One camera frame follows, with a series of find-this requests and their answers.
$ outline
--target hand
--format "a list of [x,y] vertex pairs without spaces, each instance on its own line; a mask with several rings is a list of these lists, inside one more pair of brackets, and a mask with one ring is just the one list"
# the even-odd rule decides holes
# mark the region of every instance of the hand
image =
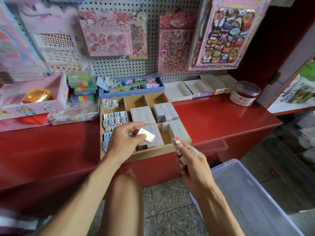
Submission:
[[124,163],[134,152],[136,146],[142,143],[147,137],[145,134],[139,134],[135,137],[130,137],[127,134],[136,135],[138,132],[136,127],[142,126],[144,126],[144,122],[130,122],[115,127],[104,158],[115,159],[119,166]]
[[199,152],[197,157],[194,157],[186,148],[188,144],[181,141],[182,144],[177,144],[177,150],[184,156],[187,162],[187,167],[176,156],[176,169],[183,175],[184,182],[195,197],[199,200],[208,190],[216,186],[212,177],[210,167],[204,154]]

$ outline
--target transparent plastic bin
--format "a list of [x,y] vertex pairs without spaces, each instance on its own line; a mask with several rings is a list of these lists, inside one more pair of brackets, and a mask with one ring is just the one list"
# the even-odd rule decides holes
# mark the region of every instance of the transparent plastic bin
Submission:
[[246,236],[303,235],[240,161],[232,159],[211,171]]

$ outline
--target person's right hand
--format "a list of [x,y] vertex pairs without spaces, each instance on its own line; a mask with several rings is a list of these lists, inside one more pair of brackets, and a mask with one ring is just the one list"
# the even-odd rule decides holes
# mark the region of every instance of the person's right hand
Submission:
[[208,190],[211,190],[216,186],[212,177],[210,167],[204,154],[199,152],[197,157],[194,157],[190,151],[186,148],[188,144],[181,142],[177,144],[177,150],[184,156],[187,162],[186,166],[179,160],[179,156],[176,156],[177,166],[176,169],[183,175],[184,182],[188,187],[191,194],[196,200],[198,200]]

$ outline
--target white perforated board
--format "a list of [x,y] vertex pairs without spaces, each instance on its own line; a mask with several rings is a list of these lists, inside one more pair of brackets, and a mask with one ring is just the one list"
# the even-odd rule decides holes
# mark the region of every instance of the white perforated board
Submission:
[[[49,0],[41,0],[43,3],[52,4]],[[159,16],[165,11],[176,11],[181,9],[185,12],[196,12],[199,7],[199,0],[85,0],[78,9],[82,10],[124,10],[137,12],[143,2],[141,11],[147,15],[147,41],[148,59],[128,60],[127,56],[116,58],[93,57],[94,74],[102,77],[124,78],[141,77],[157,71],[158,62],[158,37],[159,37]],[[193,71],[188,73],[176,73],[163,75],[163,80],[185,79],[199,74],[225,73],[226,70]]]

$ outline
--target forearm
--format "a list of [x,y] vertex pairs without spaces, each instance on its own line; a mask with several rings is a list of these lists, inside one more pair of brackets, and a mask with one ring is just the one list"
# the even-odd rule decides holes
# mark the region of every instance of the forearm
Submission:
[[112,158],[110,159],[105,159],[88,176],[73,198],[57,213],[39,236],[86,236],[111,179],[119,168],[118,164]]
[[198,204],[209,235],[244,236],[241,227],[217,186],[207,190],[198,199]]

